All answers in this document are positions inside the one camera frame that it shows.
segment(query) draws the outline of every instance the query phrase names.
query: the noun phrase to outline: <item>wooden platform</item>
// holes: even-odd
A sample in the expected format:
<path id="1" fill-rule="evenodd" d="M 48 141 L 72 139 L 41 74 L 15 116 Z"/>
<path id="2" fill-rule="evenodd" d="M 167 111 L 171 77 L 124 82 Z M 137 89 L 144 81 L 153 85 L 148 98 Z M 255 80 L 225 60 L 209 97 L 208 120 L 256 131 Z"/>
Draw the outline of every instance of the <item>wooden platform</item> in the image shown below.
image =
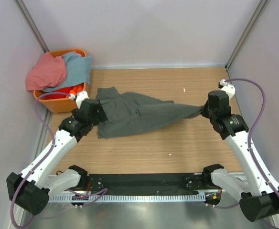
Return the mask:
<path id="1" fill-rule="evenodd" d="M 119 93 L 137 92 L 176 103 L 203 105 L 209 91 L 227 78 L 224 68 L 94 70 L 90 98 L 97 88 L 116 87 Z M 234 113 L 238 108 L 231 101 Z M 51 129 L 57 130 L 70 114 L 54 114 Z M 202 172 L 203 167 L 222 164 L 242 171 L 229 147 L 203 117 L 182 120 L 141 135 L 98 139 L 97 128 L 68 152 L 56 170 L 78 165 L 89 173 Z"/>

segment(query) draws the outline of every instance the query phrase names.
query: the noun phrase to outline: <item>orange laundry basket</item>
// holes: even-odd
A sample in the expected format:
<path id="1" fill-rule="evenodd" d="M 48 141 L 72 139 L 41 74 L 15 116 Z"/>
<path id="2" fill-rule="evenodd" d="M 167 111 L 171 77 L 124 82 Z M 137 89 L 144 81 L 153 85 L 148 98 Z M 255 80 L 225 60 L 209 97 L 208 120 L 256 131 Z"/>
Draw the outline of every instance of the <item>orange laundry basket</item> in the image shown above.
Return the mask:
<path id="1" fill-rule="evenodd" d="M 84 50 L 81 49 L 65 49 L 65 50 L 55 50 L 55 51 L 51 51 L 50 54 L 53 57 L 56 56 L 62 56 L 65 53 L 68 52 L 76 52 L 80 55 L 82 55 L 83 57 L 86 56 L 86 52 Z M 87 91 L 87 83 L 83 83 L 83 90 Z M 43 91 L 33 91 L 33 96 L 35 99 L 37 99 L 40 95 L 44 94 L 45 92 Z M 39 100 L 40 103 L 44 104 L 48 110 L 50 110 L 53 113 L 63 113 L 63 112 L 70 112 L 73 109 L 77 108 L 76 102 L 73 100 L 70 100 L 69 98 L 62 98 L 62 99 L 45 99 L 42 98 Z"/>

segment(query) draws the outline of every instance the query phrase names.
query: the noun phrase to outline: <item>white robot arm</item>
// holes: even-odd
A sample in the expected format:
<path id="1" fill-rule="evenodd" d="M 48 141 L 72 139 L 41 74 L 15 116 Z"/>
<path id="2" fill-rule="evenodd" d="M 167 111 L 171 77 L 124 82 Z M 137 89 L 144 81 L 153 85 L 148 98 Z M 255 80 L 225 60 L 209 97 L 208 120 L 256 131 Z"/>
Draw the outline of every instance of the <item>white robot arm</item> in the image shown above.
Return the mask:
<path id="1" fill-rule="evenodd" d="M 97 100 L 89 99 L 86 91 L 79 92 L 75 102 L 78 109 L 73 110 L 73 115 L 62 121 L 59 130 L 54 135 L 53 150 L 44 161 L 39 164 L 50 150 L 53 142 L 50 142 L 21 173 L 18 175 L 11 173 L 7 178 L 8 194 L 12 200 L 20 182 L 30 172 L 33 172 L 26 178 L 15 202 L 33 215 L 39 214 L 45 208 L 49 198 L 71 187 L 83 188 L 88 183 L 87 172 L 78 166 L 70 166 L 65 172 L 55 177 L 49 177 L 62 157 L 83 136 L 86 136 L 95 125 L 107 120 L 101 104 Z"/>
<path id="2" fill-rule="evenodd" d="M 202 116 L 210 119 L 214 130 L 230 146 L 244 171 L 247 183 L 235 178 L 221 165 L 204 168 L 206 182 L 221 187 L 233 196 L 250 221 L 278 214 L 279 198 L 262 176 L 248 149 L 249 128 L 242 116 L 231 114 L 229 100 L 234 96 L 235 88 L 225 80 L 219 83 L 219 88 L 209 93 Z M 251 148 L 269 182 L 279 191 L 279 183 L 267 169 L 252 141 Z"/>

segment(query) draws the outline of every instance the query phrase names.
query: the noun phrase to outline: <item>gray cloth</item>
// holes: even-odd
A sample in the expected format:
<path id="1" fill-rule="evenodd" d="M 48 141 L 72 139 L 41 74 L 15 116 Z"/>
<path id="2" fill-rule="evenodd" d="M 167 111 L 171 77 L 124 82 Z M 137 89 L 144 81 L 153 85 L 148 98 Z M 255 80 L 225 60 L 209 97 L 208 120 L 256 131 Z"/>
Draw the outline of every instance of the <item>gray cloth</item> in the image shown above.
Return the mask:
<path id="1" fill-rule="evenodd" d="M 162 128 L 184 118 L 195 118 L 201 107 L 175 104 L 143 94 L 119 94 L 115 87 L 98 88 L 108 120 L 97 125 L 98 138 L 123 137 Z"/>

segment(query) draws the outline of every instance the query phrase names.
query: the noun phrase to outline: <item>gray wall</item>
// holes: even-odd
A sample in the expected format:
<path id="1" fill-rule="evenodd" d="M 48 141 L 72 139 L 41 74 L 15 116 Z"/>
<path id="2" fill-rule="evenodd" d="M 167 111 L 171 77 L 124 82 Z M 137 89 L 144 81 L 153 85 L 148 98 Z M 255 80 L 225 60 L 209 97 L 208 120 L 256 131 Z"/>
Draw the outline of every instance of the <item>gray wall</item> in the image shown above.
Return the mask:
<path id="1" fill-rule="evenodd" d="M 265 89 L 267 104 L 254 142 L 279 181 L 279 0 L 270 1 L 231 67 L 232 78 L 255 80 Z M 241 112 L 252 125 L 261 106 L 258 89 L 235 83 Z"/>
<path id="2" fill-rule="evenodd" d="M 6 178 L 33 159 L 41 131 L 25 78 L 42 54 L 14 2 L 0 0 L 0 229 L 9 224 Z"/>
<path id="3" fill-rule="evenodd" d="M 94 67 L 225 65 L 259 0 L 24 0 L 48 47 Z"/>

